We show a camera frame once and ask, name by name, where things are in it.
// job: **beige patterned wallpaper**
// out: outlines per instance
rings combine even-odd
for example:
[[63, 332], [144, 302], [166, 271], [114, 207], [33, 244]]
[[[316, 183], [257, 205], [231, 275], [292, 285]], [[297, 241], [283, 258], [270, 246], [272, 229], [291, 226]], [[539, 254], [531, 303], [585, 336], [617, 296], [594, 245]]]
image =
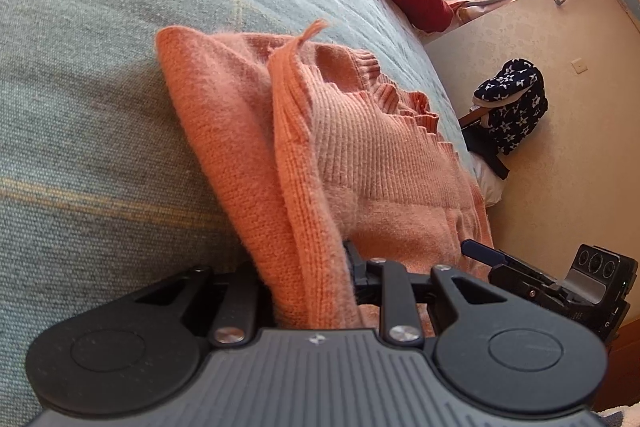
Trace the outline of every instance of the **beige patterned wallpaper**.
[[[540, 68], [549, 111], [505, 164], [498, 248], [563, 277], [581, 243], [640, 260], [640, 34], [616, 0], [518, 0], [426, 46], [458, 115], [505, 60]], [[571, 61], [583, 58], [578, 75]], [[640, 314], [640, 284], [629, 318]]]

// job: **camera lens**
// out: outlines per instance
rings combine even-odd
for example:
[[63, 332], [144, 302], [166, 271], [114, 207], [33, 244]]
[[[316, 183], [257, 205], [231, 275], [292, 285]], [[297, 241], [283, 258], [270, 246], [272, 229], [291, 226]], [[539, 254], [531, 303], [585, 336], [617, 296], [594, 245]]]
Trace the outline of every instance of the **camera lens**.
[[591, 273], [596, 273], [600, 269], [600, 266], [602, 266], [602, 256], [599, 253], [596, 253], [589, 261], [589, 271]]
[[615, 272], [615, 270], [616, 270], [616, 263], [614, 263], [613, 261], [609, 261], [602, 269], [602, 276], [605, 279], [608, 279], [613, 275], [613, 272]]

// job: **metal screw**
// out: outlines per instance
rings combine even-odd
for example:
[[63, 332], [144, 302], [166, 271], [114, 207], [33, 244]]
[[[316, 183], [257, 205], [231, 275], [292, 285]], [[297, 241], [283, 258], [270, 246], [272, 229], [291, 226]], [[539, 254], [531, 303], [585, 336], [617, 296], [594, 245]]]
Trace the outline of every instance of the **metal screw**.
[[218, 328], [213, 334], [213, 338], [220, 344], [235, 344], [244, 341], [244, 331], [233, 326]]
[[389, 336], [397, 342], [412, 342], [420, 338], [420, 331], [413, 326], [394, 326]]
[[316, 346], [319, 346], [320, 344], [324, 343], [325, 340], [326, 340], [326, 336], [321, 335], [320, 333], [316, 333], [315, 335], [308, 338], [308, 341], [312, 344], [316, 344]]

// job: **pink knit sweater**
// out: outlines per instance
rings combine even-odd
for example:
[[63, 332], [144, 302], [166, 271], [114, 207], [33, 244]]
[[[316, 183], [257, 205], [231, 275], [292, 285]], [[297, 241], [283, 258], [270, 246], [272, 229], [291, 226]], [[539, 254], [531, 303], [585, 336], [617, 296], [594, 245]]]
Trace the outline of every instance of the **pink knit sweater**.
[[204, 35], [172, 26], [158, 56], [220, 203], [270, 286], [283, 325], [362, 325], [342, 240], [427, 273], [484, 277], [460, 242], [491, 245], [482, 196], [427, 97], [369, 52], [302, 36]]

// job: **gray-blue bedspread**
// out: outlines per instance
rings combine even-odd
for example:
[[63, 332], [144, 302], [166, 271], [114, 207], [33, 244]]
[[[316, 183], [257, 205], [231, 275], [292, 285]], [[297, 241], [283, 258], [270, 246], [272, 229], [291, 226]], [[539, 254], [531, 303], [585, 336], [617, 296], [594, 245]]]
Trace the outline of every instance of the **gray-blue bedspread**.
[[316, 18], [331, 23], [319, 39], [367, 48], [426, 92], [468, 162], [430, 60], [388, 0], [0, 0], [1, 426], [38, 412], [22, 364], [39, 331], [242, 256], [174, 114], [155, 32], [296, 34]]

